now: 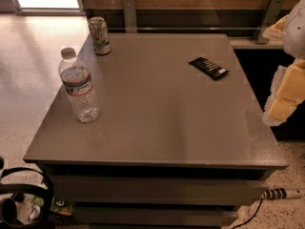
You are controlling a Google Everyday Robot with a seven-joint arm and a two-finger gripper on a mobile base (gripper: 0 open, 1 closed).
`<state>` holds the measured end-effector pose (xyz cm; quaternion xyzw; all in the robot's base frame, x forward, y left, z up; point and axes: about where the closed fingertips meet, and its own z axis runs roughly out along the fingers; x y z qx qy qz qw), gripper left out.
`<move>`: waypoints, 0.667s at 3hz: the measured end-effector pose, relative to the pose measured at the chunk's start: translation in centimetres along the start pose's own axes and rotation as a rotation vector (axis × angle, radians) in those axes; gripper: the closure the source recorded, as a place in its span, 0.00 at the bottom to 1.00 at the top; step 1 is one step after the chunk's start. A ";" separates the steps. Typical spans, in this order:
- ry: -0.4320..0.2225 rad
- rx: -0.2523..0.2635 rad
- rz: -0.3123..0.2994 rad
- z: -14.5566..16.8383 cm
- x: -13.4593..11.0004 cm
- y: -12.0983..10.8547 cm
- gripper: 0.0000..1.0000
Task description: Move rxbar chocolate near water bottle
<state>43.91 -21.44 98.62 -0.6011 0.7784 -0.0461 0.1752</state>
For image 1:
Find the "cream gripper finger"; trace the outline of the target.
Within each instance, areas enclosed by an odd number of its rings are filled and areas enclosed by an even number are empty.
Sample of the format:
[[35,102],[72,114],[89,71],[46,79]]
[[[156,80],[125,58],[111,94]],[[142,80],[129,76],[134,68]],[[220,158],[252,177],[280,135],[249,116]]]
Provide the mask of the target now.
[[279,66],[270,91],[262,120],[268,126],[279,126],[305,100],[305,61],[295,60],[289,67]]
[[276,21],[263,32],[263,36],[270,40],[282,39],[287,19],[288,15],[285,15],[280,18],[278,21]]

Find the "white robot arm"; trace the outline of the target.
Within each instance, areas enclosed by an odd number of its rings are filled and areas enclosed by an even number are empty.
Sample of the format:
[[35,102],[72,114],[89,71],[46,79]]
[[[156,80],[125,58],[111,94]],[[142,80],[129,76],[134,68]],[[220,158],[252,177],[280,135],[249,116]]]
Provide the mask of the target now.
[[275,71],[264,107],[264,123],[279,126],[305,100],[305,0],[267,28],[263,36],[281,39],[284,52],[295,59],[288,67],[279,66]]

